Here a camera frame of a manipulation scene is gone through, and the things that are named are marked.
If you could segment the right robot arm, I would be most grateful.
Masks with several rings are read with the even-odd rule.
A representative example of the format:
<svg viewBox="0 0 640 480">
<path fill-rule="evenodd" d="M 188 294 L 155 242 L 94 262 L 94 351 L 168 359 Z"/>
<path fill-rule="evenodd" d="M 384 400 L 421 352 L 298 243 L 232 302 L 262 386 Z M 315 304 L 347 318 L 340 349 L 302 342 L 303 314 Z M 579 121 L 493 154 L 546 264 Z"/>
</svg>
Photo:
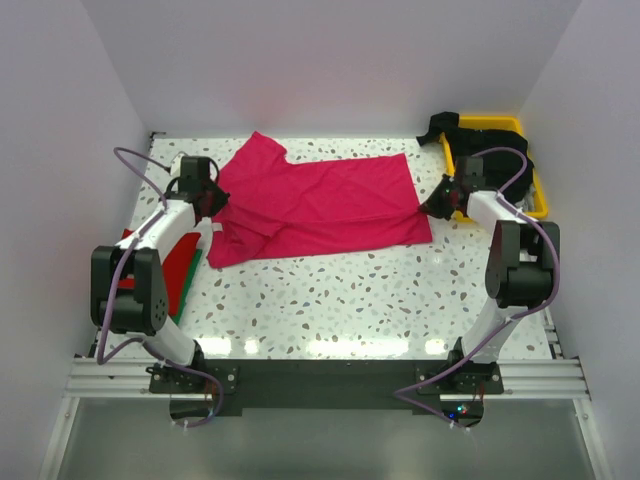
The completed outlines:
<svg viewBox="0 0 640 480">
<path fill-rule="evenodd" d="M 496 152 L 516 155 L 521 166 L 501 187 L 493 189 L 486 183 L 484 163 L 488 154 Z M 492 234 L 484 279 L 487 300 L 471 329 L 458 339 L 450 364 L 420 382 L 421 387 L 446 379 L 452 390 L 469 392 L 481 380 L 478 365 L 496 362 L 518 323 L 547 308 L 558 293 L 558 225 L 532 218 L 505 196 L 527 167 L 527 156 L 510 147 L 462 157 L 455 173 L 444 175 L 419 207 L 430 217 L 446 220 L 460 211 Z"/>
</svg>

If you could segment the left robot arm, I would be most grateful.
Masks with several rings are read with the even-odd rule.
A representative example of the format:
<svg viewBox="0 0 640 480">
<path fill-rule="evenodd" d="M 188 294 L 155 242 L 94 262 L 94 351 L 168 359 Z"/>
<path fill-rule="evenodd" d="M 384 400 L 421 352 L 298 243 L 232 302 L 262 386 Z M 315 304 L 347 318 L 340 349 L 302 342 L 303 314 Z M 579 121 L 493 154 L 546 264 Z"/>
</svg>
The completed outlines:
<svg viewBox="0 0 640 480">
<path fill-rule="evenodd" d="M 124 157 L 146 156 L 123 147 L 116 147 L 114 154 L 159 202 L 129 236 L 92 252 L 90 317 L 100 330 L 96 362 L 104 365 L 138 343 L 173 368 L 171 378 L 177 386 L 196 392 L 207 380 L 202 349 L 171 319 L 162 264 L 184 235 L 228 204 L 230 194 L 220 187 L 220 169 L 209 157 L 182 156 L 167 187 L 160 189 Z"/>
</svg>

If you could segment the pink t shirt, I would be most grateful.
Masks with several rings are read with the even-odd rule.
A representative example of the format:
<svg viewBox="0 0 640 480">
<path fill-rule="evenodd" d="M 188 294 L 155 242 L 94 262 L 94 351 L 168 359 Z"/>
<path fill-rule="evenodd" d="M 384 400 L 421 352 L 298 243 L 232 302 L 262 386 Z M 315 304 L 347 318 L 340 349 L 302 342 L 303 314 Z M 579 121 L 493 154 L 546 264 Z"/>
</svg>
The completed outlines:
<svg viewBox="0 0 640 480">
<path fill-rule="evenodd" d="M 405 155 L 301 164 L 286 155 L 255 132 L 222 168 L 230 198 L 212 219 L 211 267 L 432 241 Z"/>
</svg>

